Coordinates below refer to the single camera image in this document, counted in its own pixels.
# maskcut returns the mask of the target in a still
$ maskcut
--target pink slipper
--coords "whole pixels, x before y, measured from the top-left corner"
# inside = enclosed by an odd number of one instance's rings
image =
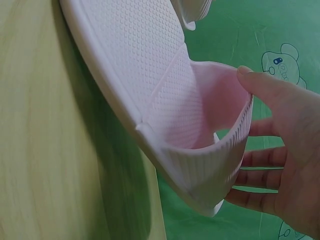
[[[212,0],[171,0],[182,27],[195,30],[196,23],[209,12]]]
[[[170,0],[60,2],[119,120],[177,194],[214,216],[235,182],[251,124],[253,98],[236,69],[189,59]],[[222,129],[229,132],[219,140]]]

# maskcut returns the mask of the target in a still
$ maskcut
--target slipper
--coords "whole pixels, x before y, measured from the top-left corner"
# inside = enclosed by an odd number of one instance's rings
[[[251,124],[253,97],[237,70],[190,60],[170,0],[60,4],[118,119],[175,192],[214,216],[235,182]],[[229,130],[221,140],[219,130]]]
[[[196,23],[209,12],[212,0],[171,0],[182,27],[195,30]]]

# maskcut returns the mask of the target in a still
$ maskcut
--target green fabric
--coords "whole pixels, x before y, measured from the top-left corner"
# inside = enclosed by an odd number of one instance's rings
[[[218,0],[212,2],[207,17],[197,22],[195,31],[185,31],[185,41],[194,61],[246,65],[257,72],[273,67],[270,73],[279,78],[280,64],[273,61],[281,58],[286,81],[319,93],[319,11],[317,0]],[[260,100],[254,100],[253,120],[270,114]],[[247,150],[282,144],[276,137],[249,138]],[[161,176],[158,180],[168,240],[311,240],[275,216],[227,202],[215,217],[200,216]]]

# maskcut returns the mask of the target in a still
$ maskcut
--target cartoon bear print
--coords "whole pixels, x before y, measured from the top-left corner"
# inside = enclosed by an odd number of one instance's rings
[[[313,240],[311,237],[293,230],[284,221],[280,226],[278,240]]]
[[[283,43],[280,53],[267,51],[262,55],[262,70],[280,80],[307,89],[307,83],[300,77],[298,58],[298,50],[289,43]]]

